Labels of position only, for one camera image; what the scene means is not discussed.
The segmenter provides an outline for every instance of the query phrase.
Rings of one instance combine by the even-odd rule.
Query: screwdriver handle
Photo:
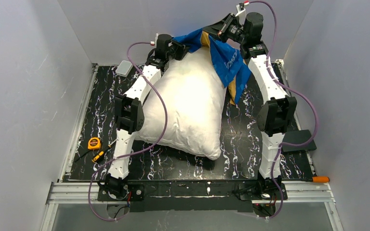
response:
[[[313,177],[310,181],[314,183],[328,183],[330,179],[328,177]]]

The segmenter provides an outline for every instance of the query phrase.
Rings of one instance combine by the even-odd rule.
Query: purple cable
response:
[[[270,54],[271,52],[273,51],[273,48],[274,48],[274,44],[275,44],[275,41],[276,41],[276,37],[277,37],[277,19],[276,19],[276,13],[274,12],[274,9],[273,7],[265,2],[265,1],[251,1],[249,3],[255,3],[255,2],[259,2],[259,3],[263,3],[265,5],[267,5],[270,9],[270,11],[272,12],[273,14],[273,17],[274,17],[274,21],[275,21],[275,30],[274,30],[274,34],[273,34],[273,41],[272,41],[272,44],[269,48],[269,52],[267,53],[267,56],[266,56],[266,66],[267,66],[267,71],[270,75],[270,77],[273,79],[273,81],[275,81],[276,84],[280,85],[281,87],[285,88],[285,89],[288,89],[289,91],[299,95],[300,97],[302,97],[307,103],[308,105],[311,107],[311,110],[313,111],[313,114],[314,114],[314,118],[315,118],[315,121],[316,121],[316,124],[315,124],[315,127],[314,127],[314,132],[313,132],[313,135],[304,143],[299,143],[299,144],[295,144],[295,143],[287,143],[287,142],[282,142],[280,144],[280,146],[278,147],[278,152],[276,154],[276,157],[273,161],[273,164],[272,164],[272,169],[271,169],[271,177],[272,177],[272,181],[274,182],[274,184],[277,186],[277,189],[279,190],[280,192],[280,195],[281,195],[281,200],[280,200],[280,207],[278,208],[278,210],[272,215],[270,216],[270,218],[274,218],[275,216],[277,216],[277,214],[279,214],[279,212],[281,211],[281,208],[283,207],[283,192],[281,190],[281,187],[279,186],[279,184],[277,184],[277,181],[276,179],[274,178],[274,175],[273,175],[273,170],[274,170],[274,167],[275,167],[275,164],[276,164],[276,161],[278,159],[278,157],[280,156],[281,154],[281,146],[282,145],[288,145],[288,146],[294,146],[294,147],[301,147],[301,146],[306,146],[308,145],[311,141],[313,141],[314,137],[316,136],[317,134],[317,131],[318,131],[318,114],[317,114],[317,111],[316,111],[316,108],[314,107],[314,105],[310,102],[310,100],[305,97],[303,94],[285,86],[284,84],[280,83],[278,81],[278,79],[273,75],[272,71],[270,70],[270,65],[269,65],[269,61],[270,61]]]
[[[144,76],[142,70],[140,68],[137,67],[137,65],[132,61],[131,57],[130,57],[130,54],[129,54],[129,51],[131,49],[131,47],[133,47],[134,45],[137,45],[137,44],[149,44],[151,45],[150,42],[136,42],[136,43],[133,43],[131,44],[128,49],[127,49],[127,58],[128,60],[130,60],[131,64],[135,67],[135,69],[137,69],[138,73],[140,73],[140,75],[143,77],[143,79],[147,82],[147,84],[152,88],[152,90],[154,90],[155,94],[157,94],[158,98],[161,100],[161,103],[162,103],[162,106],[164,107],[164,112],[165,112],[165,124],[164,124],[164,129],[162,130],[162,133],[161,135],[158,137],[157,141],[155,141],[155,143],[153,143],[151,146],[147,147],[147,148],[144,148],[143,150],[140,150],[140,151],[137,151],[135,153],[130,153],[130,154],[126,154],[126,155],[122,155],[122,156],[119,156],[117,158],[113,158],[109,161],[107,161],[105,164],[101,165],[98,167],[98,169],[93,173],[92,175],[92,178],[90,180],[90,184],[89,184],[89,193],[88,193],[88,196],[89,196],[89,206],[90,206],[90,209],[92,210],[92,212],[96,215],[96,217],[100,218],[101,220],[105,220],[105,221],[115,221],[115,220],[120,220],[121,218],[125,217],[128,213],[124,214],[123,216],[119,217],[119,218],[115,218],[115,219],[107,219],[107,218],[104,218],[102,216],[100,216],[93,208],[93,205],[92,205],[92,202],[91,202],[91,199],[90,199],[90,191],[92,189],[92,184],[93,184],[93,181],[94,181],[94,176],[96,174],[98,174],[100,172],[101,169],[103,169],[106,165],[110,164],[111,162],[119,159],[119,158],[123,158],[123,157],[127,157],[127,156],[132,156],[132,155],[137,155],[137,154],[140,154],[140,153],[143,153],[143,152],[146,152],[148,150],[150,150],[151,148],[153,148],[155,145],[157,145],[157,143],[162,139],[162,137],[164,136],[164,133],[165,133],[165,130],[167,129],[167,125],[168,125],[168,111],[167,111],[167,107],[165,106],[165,103],[164,103],[164,100],[162,99],[161,95],[159,94],[159,92],[157,91],[157,89],[154,87],[154,85],[152,85],[152,83],[150,81],[148,81],[148,79]]]

